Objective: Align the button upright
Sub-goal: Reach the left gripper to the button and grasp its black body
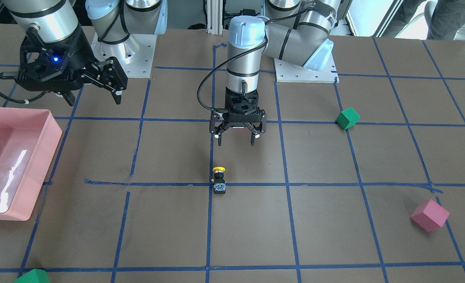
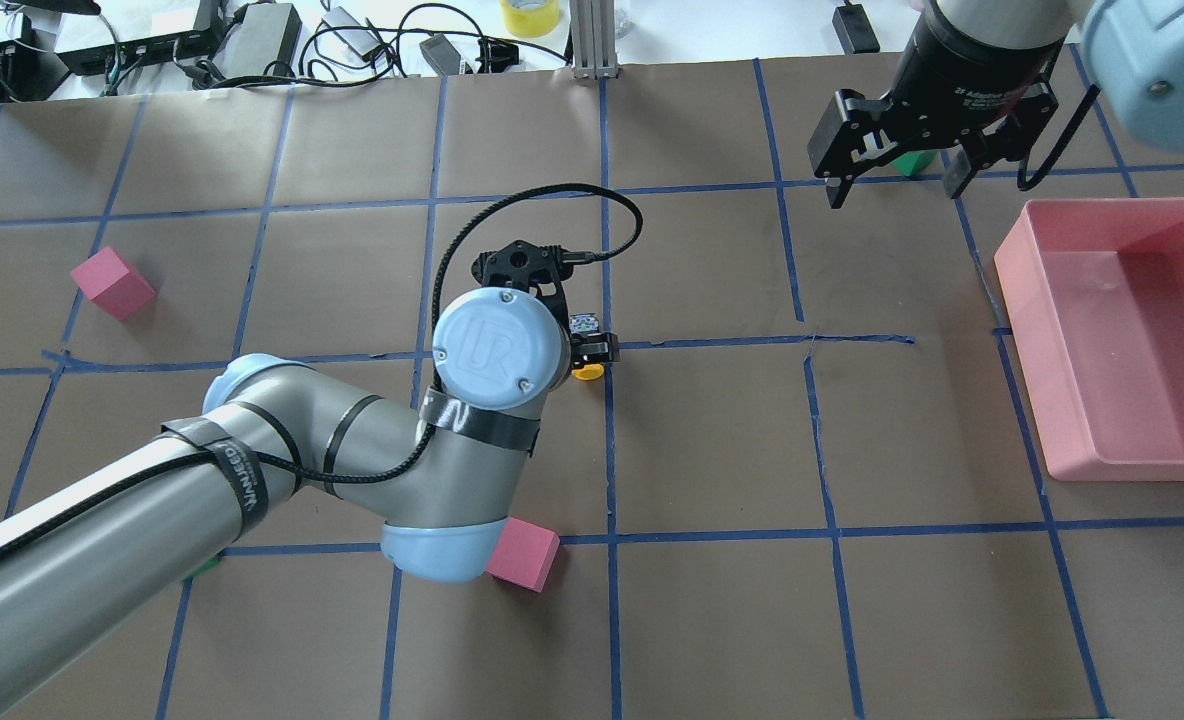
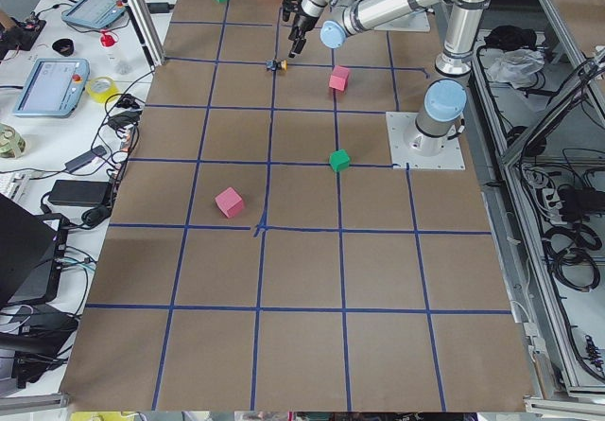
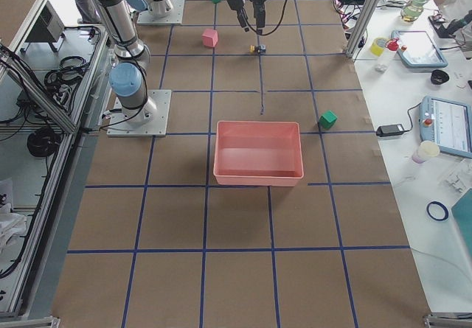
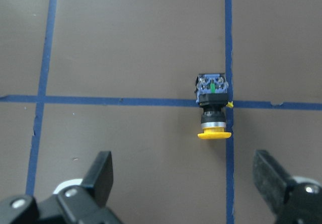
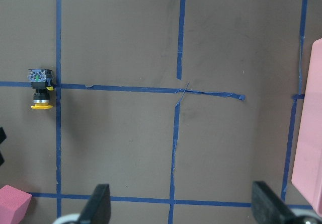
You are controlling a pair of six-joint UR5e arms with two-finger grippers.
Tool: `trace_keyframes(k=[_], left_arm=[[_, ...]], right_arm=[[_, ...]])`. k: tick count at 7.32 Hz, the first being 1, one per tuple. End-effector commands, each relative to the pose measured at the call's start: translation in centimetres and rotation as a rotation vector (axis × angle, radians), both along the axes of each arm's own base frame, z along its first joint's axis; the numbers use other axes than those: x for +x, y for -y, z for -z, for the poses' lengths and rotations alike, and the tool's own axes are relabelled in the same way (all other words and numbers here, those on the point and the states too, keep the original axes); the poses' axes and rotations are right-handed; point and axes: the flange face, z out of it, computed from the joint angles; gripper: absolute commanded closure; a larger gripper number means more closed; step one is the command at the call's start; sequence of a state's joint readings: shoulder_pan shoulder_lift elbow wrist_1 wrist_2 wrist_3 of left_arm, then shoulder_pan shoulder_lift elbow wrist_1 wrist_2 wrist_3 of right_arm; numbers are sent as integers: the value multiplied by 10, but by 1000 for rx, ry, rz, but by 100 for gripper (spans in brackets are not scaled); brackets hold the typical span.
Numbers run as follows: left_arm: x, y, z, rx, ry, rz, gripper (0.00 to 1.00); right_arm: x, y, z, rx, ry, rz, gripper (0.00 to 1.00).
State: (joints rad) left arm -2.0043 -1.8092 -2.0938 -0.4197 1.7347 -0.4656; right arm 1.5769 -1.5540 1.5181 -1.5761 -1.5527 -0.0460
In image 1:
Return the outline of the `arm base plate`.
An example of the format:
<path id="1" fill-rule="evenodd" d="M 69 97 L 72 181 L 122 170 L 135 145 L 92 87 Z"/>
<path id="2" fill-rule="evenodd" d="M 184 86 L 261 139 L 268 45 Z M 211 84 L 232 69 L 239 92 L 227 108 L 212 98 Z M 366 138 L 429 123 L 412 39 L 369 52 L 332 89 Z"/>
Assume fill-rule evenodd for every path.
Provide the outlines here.
<path id="1" fill-rule="evenodd" d="M 279 59 L 273 59 L 276 81 L 282 83 L 339 83 L 339 75 L 331 55 L 322 70 L 310 70 Z"/>
<path id="2" fill-rule="evenodd" d="M 115 56 L 128 78 L 148 79 L 152 71 L 156 39 L 157 35 L 131 34 L 122 43 L 107 44 L 99 42 L 95 35 L 91 48 L 100 61 Z"/>

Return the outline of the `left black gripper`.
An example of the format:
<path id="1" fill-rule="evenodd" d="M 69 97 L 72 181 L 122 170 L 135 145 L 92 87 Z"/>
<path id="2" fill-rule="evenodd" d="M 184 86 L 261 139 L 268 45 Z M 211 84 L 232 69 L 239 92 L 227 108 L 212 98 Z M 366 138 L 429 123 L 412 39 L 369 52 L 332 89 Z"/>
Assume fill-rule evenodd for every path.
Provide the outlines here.
<path id="1" fill-rule="evenodd" d="M 258 106 L 257 91 L 238 93 L 226 88 L 225 107 L 211 112 L 210 133 L 222 145 L 222 134 L 231 127 L 247 127 L 251 134 L 251 145 L 266 129 L 267 115 Z"/>

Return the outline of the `green foam cube near left arm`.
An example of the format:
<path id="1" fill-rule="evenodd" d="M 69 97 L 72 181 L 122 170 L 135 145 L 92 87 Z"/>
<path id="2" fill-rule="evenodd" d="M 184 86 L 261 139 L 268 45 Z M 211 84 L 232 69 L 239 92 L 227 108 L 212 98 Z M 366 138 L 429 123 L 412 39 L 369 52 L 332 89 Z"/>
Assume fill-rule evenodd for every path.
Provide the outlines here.
<path id="1" fill-rule="evenodd" d="M 349 129 L 353 127 L 359 120 L 360 115 L 352 107 L 344 109 L 335 119 L 335 122 L 343 129 Z"/>

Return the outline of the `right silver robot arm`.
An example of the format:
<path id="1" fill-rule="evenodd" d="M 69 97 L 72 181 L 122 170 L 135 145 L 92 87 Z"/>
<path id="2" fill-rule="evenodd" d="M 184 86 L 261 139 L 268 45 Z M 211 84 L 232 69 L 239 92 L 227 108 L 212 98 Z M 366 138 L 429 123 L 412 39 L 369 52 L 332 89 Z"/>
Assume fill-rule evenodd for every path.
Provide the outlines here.
<path id="1" fill-rule="evenodd" d="M 39 92 L 28 104 L 53 92 L 73 106 L 73 91 L 85 84 L 107 90 L 116 104 L 128 78 L 148 78 L 156 39 L 167 29 L 166 0 L 87 0 L 96 36 L 89 43 L 68 0 L 5 0 L 26 32 L 17 72 L 0 73 L 26 91 Z"/>

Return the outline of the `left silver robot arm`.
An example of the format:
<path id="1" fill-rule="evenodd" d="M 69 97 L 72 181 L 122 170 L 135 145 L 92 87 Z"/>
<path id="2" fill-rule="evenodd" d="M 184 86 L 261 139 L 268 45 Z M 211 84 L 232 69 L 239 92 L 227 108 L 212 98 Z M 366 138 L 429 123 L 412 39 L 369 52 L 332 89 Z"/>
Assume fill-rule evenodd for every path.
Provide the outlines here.
<path id="1" fill-rule="evenodd" d="M 322 71 L 331 58 L 329 34 L 338 21 L 339 0 L 265 0 L 258 16 L 231 19 L 227 60 L 202 80 L 196 97 L 211 112 L 209 132 L 222 144 L 230 128 L 247 128 L 251 145 L 265 133 L 267 115 L 260 108 L 258 79 L 262 56 L 309 71 Z M 209 107 L 200 93 L 215 72 L 225 68 L 225 105 Z"/>

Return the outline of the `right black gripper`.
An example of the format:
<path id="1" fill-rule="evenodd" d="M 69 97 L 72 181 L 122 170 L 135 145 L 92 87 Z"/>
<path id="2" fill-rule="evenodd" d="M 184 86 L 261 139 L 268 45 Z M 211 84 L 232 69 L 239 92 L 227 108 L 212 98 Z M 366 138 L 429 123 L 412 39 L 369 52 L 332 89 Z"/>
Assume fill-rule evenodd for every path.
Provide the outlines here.
<path id="1" fill-rule="evenodd" d="M 76 104 L 73 90 L 85 83 L 109 91 L 121 104 L 128 77 L 117 57 L 98 62 L 82 28 L 67 38 L 44 42 L 37 28 L 28 28 L 20 47 L 20 68 L 16 82 L 27 91 L 52 91 L 69 106 Z"/>

